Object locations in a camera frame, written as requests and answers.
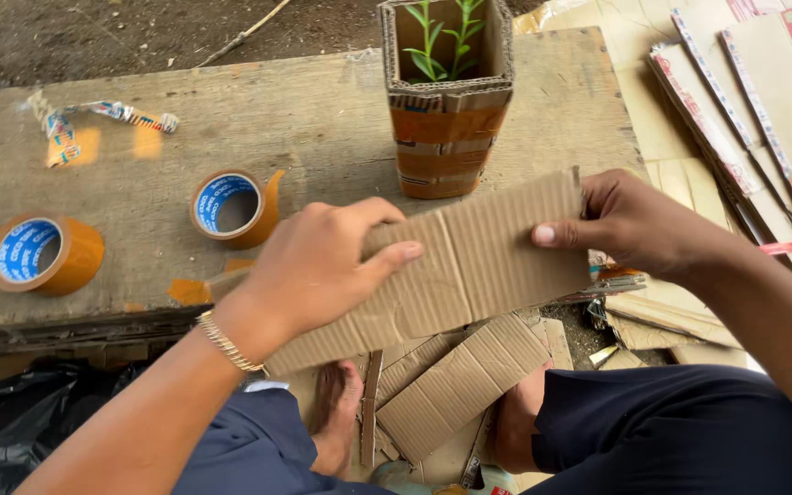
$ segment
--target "blue tape label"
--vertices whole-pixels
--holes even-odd
[[[0,275],[9,282],[29,282],[39,275],[39,256],[60,237],[54,222],[31,219],[15,226],[0,244]]]
[[[194,212],[201,226],[211,232],[220,232],[218,213],[222,204],[231,196],[243,191],[252,191],[258,195],[255,186],[245,177],[239,175],[222,175],[204,186],[197,197]]]

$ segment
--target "green plant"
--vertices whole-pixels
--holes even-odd
[[[481,28],[484,28],[485,24],[487,23],[487,21],[484,20],[469,18],[469,16],[473,15],[475,8],[480,6],[484,1],[485,0],[478,0],[476,2],[473,0],[454,0],[454,2],[456,2],[456,4],[460,7],[463,23],[460,28],[460,33],[451,29],[445,29],[446,33],[456,38],[454,43],[454,65],[451,68],[451,73],[448,75],[449,81],[457,80],[457,76],[459,76],[461,72],[469,69],[479,62],[477,58],[472,58],[467,60],[467,62],[464,62],[463,65],[457,65],[457,63],[460,62],[460,57],[469,51],[467,39],[469,39],[473,34],[478,33],[478,31],[480,31]]]
[[[405,6],[406,10],[410,12],[419,23],[421,23],[421,26],[423,26],[423,50],[402,50],[411,52],[412,62],[414,62],[414,65],[416,65],[417,68],[429,78],[429,82],[435,83],[445,79],[449,81],[456,81],[457,76],[459,76],[461,72],[469,69],[479,62],[478,59],[470,59],[467,62],[458,65],[460,62],[460,57],[465,55],[470,49],[469,45],[467,44],[467,39],[473,36],[473,34],[478,33],[481,28],[485,27],[486,21],[469,18],[473,14],[473,11],[476,9],[476,7],[480,6],[484,1],[485,0],[454,0],[457,6],[460,7],[462,17],[462,26],[459,33],[452,29],[443,30],[442,26],[444,25],[444,22],[440,22],[435,26],[435,28],[432,29],[432,32],[430,31],[429,28],[433,25],[435,19],[429,18],[429,0],[422,0],[421,2],[418,2],[418,5],[421,6],[422,11],[418,11],[412,5]],[[454,64],[451,68],[451,72],[448,72],[448,70],[446,70],[446,68],[443,67],[441,63],[436,62],[432,57],[433,43],[435,43],[435,38],[437,38],[439,33],[442,31],[454,36],[455,38]],[[419,78],[412,78],[408,82],[411,84],[417,84],[424,83],[425,81]]]

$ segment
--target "dark blue pants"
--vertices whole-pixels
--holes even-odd
[[[536,426],[534,461],[557,476],[525,493],[792,493],[792,404],[747,370],[549,370]],[[316,456],[292,394],[236,394],[173,493],[389,493],[311,472]]]

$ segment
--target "bare foot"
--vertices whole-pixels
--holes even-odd
[[[350,468],[350,441],[357,406],[363,397],[363,380],[352,361],[343,359],[323,366],[317,382],[319,429],[311,435],[317,446],[312,471],[346,479]]]
[[[513,474],[539,472],[531,450],[531,435],[539,433],[534,420],[543,406],[545,370],[552,366],[549,359],[500,400],[494,454],[500,467]]]

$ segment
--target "gold bracelet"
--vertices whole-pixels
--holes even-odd
[[[209,340],[215,344],[215,347],[218,347],[219,351],[224,353],[226,358],[234,363],[234,366],[245,372],[258,371],[265,366],[264,363],[260,365],[254,365],[245,357],[243,357],[243,354],[240,354],[240,351],[237,349],[236,345],[234,345],[234,343],[232,343],[232,341],[224,333],[222,333],[218,325],[215,324],[212,316],[212,310],[206,311],[204,314],[201,314],[197,317],[197,324],[201,326],[201,329],[203,329],[203,332],[207,334],[207,338],[209,338]]]

